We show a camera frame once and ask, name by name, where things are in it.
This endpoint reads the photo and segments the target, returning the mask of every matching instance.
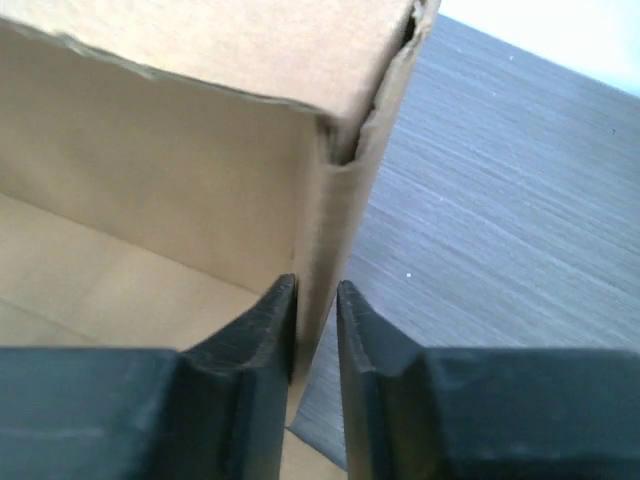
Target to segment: gray wood grain surface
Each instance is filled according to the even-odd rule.
[[[640,347],[640,99],[439,18],[348,278],[426,345]],[[292,431],[344,465],[333,314]]]

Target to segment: brown cardboard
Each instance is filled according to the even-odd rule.
[[[438,6],[1,2],[0,342],[186,348],[293,271],[293,412]]]

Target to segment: white surface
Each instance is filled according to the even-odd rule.
[[[440,13],[640,96],[638,0],[443,0]]]

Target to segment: cardboard box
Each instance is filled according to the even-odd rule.
[[[438,4],[0,2],[1,342],[186,348],[295,272],[304,372]]]

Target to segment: cardboard edge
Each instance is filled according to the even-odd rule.
[[[372,108],[360,128],[353,159],[332,163],[326,139],[318,138],[314,161],[302,180],[308,190],[298,222],[295,271],[298,274],[296,371],[287,424],[294,420],[307,373],[320,341],[336,288],[345,270],[369,194],[382,162],[420,47],[430,35],[440,0],[416,0],[407,21],[410,35],[391,59]]]
[[[14,30],[15,32],[20,33],[26,38],[48,42],[59,48],[66,48],[68,50],[71,50],[72,52],[80,56],[117,65],[118,67],[135,73],[136,75],[146,78],[149,81],[183,82],[193,87],[211,89],[214,92],[223,93],[226,95],[235,95],[250,102],[285,106],[291,108],[294,111],[313,115],[317,118],[318,128],[329,139],[335,138],[339,130],[338,120],[336,118],[334,118],[329,112],[326,112],[311,104],[305,104],[285,97],[270,97],[266,95],[259,95],[256,93],[229,87],[227,85],[209,83],[193,77],[186,77],[166,70],[161,70],[150,65],[136,63],[106,50],[83,43],[67,33],[46,32],[7,17],[0,16],[0,28],[9,28]]]

